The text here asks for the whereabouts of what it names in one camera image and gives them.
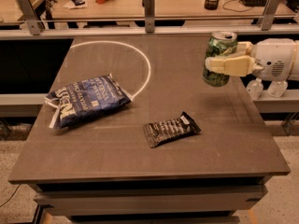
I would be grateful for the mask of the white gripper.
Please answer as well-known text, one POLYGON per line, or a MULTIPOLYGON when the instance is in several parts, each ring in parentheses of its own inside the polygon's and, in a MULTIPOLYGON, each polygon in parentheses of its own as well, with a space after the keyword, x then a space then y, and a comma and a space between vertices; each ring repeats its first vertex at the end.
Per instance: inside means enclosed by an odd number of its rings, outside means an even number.
POLYGON ((254 46, 249 41, 241 41, 231 57, 208 57, 205 66, 210 72, 228 76, 253 74, 266 81, 294 80, 294 41, 268 38, 254 46))

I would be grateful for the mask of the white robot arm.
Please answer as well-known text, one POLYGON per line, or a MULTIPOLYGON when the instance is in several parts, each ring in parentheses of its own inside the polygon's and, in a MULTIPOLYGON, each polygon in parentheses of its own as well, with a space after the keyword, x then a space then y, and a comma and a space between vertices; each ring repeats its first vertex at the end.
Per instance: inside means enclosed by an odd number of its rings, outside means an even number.
POLYGON ((256 44, 239 42, 230 55, 206 58, 208 71, 234 77, 252 74, 265 81, 299 80, 299 41, 267 38, 256 44))

